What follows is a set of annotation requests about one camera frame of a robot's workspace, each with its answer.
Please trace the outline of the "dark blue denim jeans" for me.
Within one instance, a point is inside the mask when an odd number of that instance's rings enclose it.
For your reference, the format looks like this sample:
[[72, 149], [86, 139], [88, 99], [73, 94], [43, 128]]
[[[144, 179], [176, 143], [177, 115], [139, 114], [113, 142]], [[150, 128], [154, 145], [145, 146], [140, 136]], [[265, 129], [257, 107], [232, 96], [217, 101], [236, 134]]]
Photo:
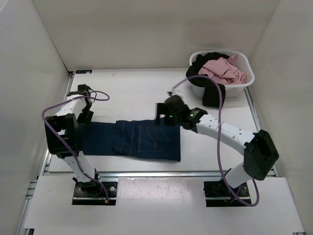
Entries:
[[154, 120], [91, 122], [82, 129], [83, 153], [126, 156], [141, 160], [180, 162], [180, 127]]

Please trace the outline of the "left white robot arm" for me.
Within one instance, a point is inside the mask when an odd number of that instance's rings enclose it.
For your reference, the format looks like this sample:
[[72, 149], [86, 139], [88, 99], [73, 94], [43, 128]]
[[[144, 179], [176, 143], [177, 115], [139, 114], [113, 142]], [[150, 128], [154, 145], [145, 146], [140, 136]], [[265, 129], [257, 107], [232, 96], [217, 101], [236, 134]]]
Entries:
[[81, 191], [97, 196], [102, 192], [97, 170], [87, 161], [83, 153], [83, 133], [81, 126], [90, 123], [92, 89], [78, 85], [77, 91], [69, 92], [66, 101], [46, 108], [42, 112], [48, 150], [71, 168], [73, 180]]

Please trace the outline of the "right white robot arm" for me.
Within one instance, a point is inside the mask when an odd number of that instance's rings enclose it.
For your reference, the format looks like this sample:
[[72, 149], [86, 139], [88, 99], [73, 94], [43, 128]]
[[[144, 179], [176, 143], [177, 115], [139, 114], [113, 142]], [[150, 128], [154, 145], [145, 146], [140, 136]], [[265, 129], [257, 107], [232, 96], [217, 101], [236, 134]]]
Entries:
[[230, 196], [249, 180], [262, 181], [279, 159], [278, 151], [270, 134], [261, 129], [257, 133], [242, 130], [200, 108], [189, 109], [180, 96], [173, 95], [156, 105], [156, 123], [164, 115], [164, 124], [181, 126], [185, 130], [212, 137], [243, 156], [243, 162], [231, 168], [220, 182], [222, 194]]

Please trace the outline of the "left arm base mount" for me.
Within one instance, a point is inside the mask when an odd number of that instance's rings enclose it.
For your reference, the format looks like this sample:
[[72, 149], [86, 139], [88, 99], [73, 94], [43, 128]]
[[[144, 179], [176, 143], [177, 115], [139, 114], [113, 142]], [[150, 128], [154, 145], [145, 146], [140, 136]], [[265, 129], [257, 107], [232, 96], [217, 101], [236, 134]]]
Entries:
[[94, 190], [86, 190], [75, 183], [72, 205], [115, 206], [118, 182], [102, 182], [108, 193], [108, 200], [102, 187], [98, 184]]

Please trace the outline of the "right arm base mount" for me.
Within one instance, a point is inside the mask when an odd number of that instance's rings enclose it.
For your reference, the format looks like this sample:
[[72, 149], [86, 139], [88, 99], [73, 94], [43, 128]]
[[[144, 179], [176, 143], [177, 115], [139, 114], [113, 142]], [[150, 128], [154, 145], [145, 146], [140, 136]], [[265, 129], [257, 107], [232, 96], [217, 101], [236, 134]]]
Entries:
[[[206, 207], [243, 207], [227, 189], [224, 181], [205, 181], [203, 183]], [[251, 198], [247, 183], [234, 188], [233, 191], [246, 203], [251, 204]]]

